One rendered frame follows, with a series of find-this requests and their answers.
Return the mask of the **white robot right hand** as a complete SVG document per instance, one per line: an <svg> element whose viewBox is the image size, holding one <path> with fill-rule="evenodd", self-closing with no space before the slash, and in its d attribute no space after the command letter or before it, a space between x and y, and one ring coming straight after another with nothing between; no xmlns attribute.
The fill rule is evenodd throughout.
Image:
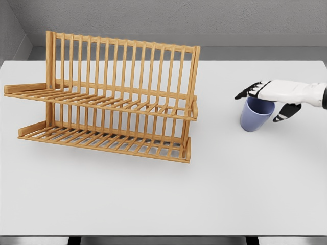
<svg viewBox="0 0 327 245"><path fill-rule="evenodd" d="M283 80L256 82L236 95L235 99L249 96L285 103L279 114L273 119L275 123L292 117L301 109L301 103L309 102L311 99L308 84Z"/></svg>

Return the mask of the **wooden two-tier dish rack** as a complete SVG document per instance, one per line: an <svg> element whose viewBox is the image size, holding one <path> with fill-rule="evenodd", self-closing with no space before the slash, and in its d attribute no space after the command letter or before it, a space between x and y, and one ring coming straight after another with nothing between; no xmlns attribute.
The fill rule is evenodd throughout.
<svg viewBox="0 0 327 245"><path fill-rule="evenodd" d="M20 139L189 163L198 117L200 47L46 33L44 83L4 95L42 101L45 120Z"/></svg>

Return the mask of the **lavender blue cup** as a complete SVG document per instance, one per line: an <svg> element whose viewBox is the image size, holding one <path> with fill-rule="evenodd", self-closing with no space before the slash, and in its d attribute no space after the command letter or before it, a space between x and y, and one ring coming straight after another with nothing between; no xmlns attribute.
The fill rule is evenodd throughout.
<svg viewBox="0 0 327 245"><path fill-rule="evenodd" d="M258 130L271 116L275 103L248 97L241 114L241 127L248 132Z"/></svg>

